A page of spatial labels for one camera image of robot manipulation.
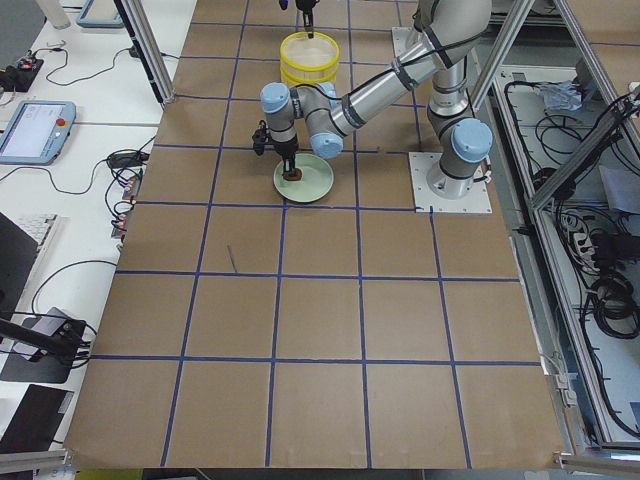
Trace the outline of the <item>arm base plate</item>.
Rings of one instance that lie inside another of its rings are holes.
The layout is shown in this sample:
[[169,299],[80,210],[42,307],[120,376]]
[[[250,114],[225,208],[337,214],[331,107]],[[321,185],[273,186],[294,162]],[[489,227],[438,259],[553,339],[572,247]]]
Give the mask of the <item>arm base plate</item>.
[[391,35],[394,56],[404,65],[422,61],[433,49],[429,37],[413,27],[393,27]]
[[481,163],[471,178],[458,180],[440,169],[441,153],[409,152],[415,211],[418,213],[482,214],[492,207]]

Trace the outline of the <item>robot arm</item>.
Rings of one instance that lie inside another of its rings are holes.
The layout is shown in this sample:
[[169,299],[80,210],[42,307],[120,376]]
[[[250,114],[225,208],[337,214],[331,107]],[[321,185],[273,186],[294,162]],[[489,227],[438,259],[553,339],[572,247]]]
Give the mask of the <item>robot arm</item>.
[[489,1],[419,2],[405,50],[342,97],[330,82],[267,84],[260,93],[265,118],[252,136],[254,152],[261,155],[272,146],[282,159],[284,180],[300,181],[296,121],[304,121],[314,154],[330,160],[343,151],[346,137],[430,81],[427,115],[443,152],[427,174],[428,185],[442,198],[465,196],[493,144],[491,129],[472,116],[465,93],[465,61],[487,28],[491,9]]

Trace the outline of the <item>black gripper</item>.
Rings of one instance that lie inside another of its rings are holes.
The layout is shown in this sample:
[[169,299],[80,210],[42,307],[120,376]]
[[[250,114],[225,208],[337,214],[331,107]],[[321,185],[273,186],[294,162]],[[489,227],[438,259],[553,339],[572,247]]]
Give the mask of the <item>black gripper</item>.
[[261,156],[264,154],[265,148],[267,145],[273,146],[275,151],[281,156],[283,159],[283,173],[282,175],[294,174],[296,171],[295,165],[295,155],[299,149],[299,143],[297,136],[294,136],[292,139],[281,142],[276,141],[266,124],[265,121],[260,121],[258,124],[258,128],[254,131],[252,135],[253,142],[253,151]]
[[[286,10],[290,3],[290,0],[278,0],[278,4],[282,10]],[[303,25],[307,37],[312,39],[314,37],[313,9],[318,3],[318,0],[294,0],[294,3],[296,8],[302,11]]]

